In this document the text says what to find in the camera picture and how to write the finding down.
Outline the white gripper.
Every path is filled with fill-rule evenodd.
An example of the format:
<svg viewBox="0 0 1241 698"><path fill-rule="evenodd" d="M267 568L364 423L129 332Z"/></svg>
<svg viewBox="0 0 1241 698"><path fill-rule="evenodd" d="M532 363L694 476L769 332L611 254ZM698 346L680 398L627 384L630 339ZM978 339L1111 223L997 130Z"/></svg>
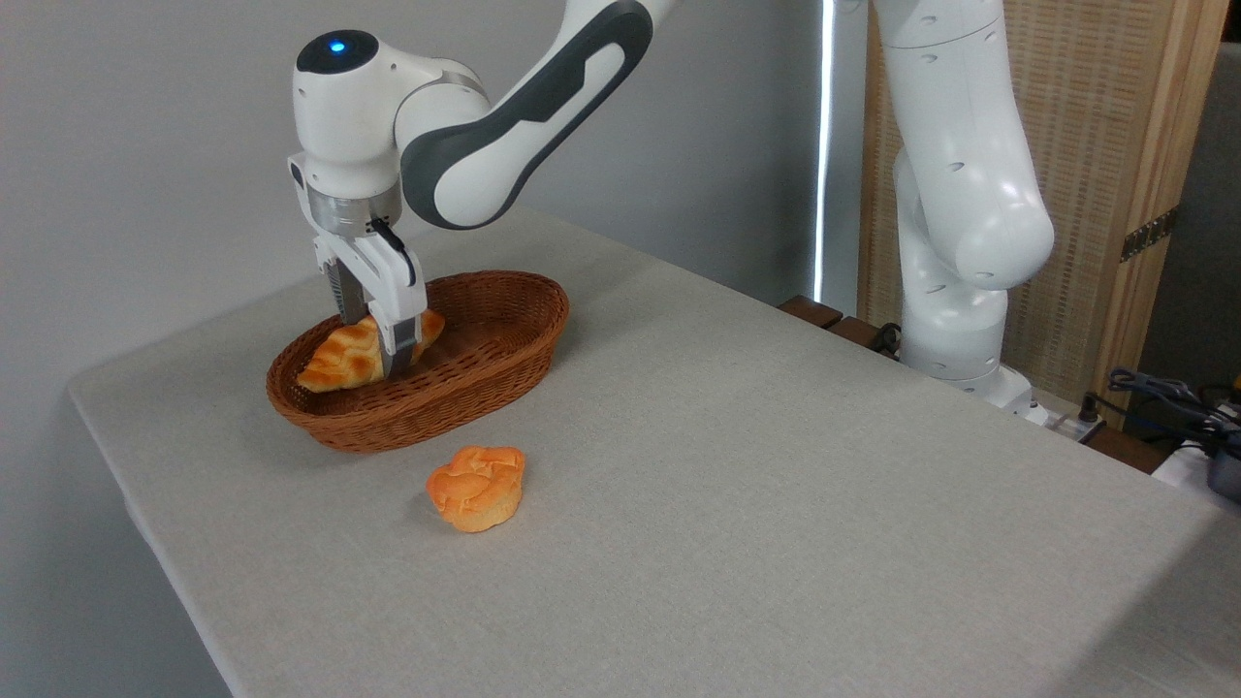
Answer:
<svg viewBox="0 0 1241 698"><path fill-rule="evenodd" d="M390 225L367 225L364 236L318 229L314 247L341 322L357 324L374 315L383 378L393 379L410 369L422 340L422 313L429 306L416 255Z"/></svg>

